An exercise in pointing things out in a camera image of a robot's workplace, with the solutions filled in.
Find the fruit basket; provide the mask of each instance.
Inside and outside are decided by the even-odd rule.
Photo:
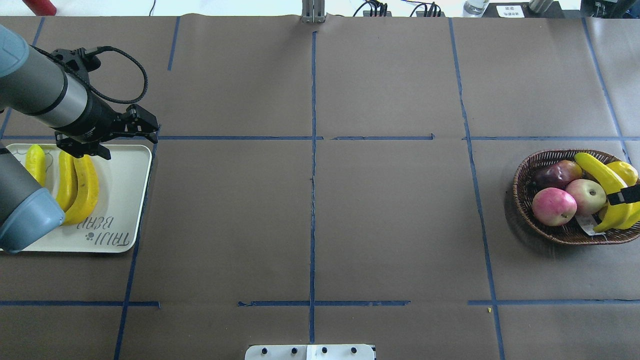
[[[617,157],[606,152],[592,149],[558,149],[544,150],[531,154],[518,166],[513,177],[513,200],[515,208],[522,216],[525,226],[530,227],[538,235],[555,243],[565,245],[612,245],[627,243],[640,236],[640,223],[627,230],[610,229],[603,235],[586,234],[576,219],[571,219],[562,226],[546,226],[539,222],[531,210],[533,197],[538,189],[532,184],[534,174],[542,168],[561,160],[572,160],[578,152],[586,152],[596,159],[608,164],[619,161]]]

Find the transparent bottle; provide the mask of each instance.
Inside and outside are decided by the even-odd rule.
[[[489,0],[466,0],[464,9],[471,15],[480,15],[484,12]]]

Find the basket rim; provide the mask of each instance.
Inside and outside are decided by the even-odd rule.
[[[539,156],[540,154],[548,154],[548,153],[564,153],[564,152],[586,152],[588,154],[597,154],[597,155],[602,155],[602,156],[607,156],[610,158],[614,158],[615,161],[621,161],[617,156],[609,154],[608,152],[604,152],[604,151],[600,151],[600,150],[594,150],[594,149],[546,149],[546,150],[540,150],[540,151],[536,151],[534,153],[532,153],[531,155],[527,156],[526,158],[524,158],[524,160],[522,160],[522,162],[520,162],[518,168],[516,169],[516,172],[513,176],[513,183],[512,183],[512,187],[511,187],[511,191],[512,191],[512,196],[513,196],[513,200],[515,202],[515,206],[516,206],[516,210],[520,213],[519,215],[522,217],[522,220],[525,221],[525,223],[533,230],[535,231],[537,234],[541,235],[542,237],[556,242],[556,243],[560,243],[563,245],[614,245],[614,244],[622,244],[622,243],[627,243],[630,241],[633,241],[635,238],[631,238],[631,239],[625,239],[625,240],[619,240],[619,241],[615,241],[615,240],[596,240],[596,238],[594,236],[590,236],[588,234],[584,234],[585,236],[585,241],[580,241],[578,242],[571,242],[571,241],[565,241],[559,238],[556,238],[555,236],[549,235],[546,232],[542,231],[536,224],[534,224],[533,222],[531,222],[531,220],[529,219],[529,217],[525,216],[525,214],[528,212],[528,209],[522,204],[522,200],[520,198],[520,196],[518,195],[518,184],[520,184],[518,182],[518,178],[519,175],[523,172],[523,170],[525,169],[526,165],[531,158],[535,157],[535,156]]]

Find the white bracket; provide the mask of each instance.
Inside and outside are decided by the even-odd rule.
[[[302,0],[302,22],[324,22],[324,0]]]
[[[366,344],[254,345],[244,360],[376,360],[376,351]]]

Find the gray table surface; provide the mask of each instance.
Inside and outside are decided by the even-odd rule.
[[[640,159],[640,22],[0,22],[49,51],[131,53],[162,124],[157,146],[118,141],[154,153],[132,250],[0,256],[1,359],[310,342],[375,344],[378,359],[640,354],[640,242],[523,238],[506,193],[538,150]],[[94,86],[135,97],[136,67],[102,62]],[[0,123],[5,145],[53,142],[16,111]]]

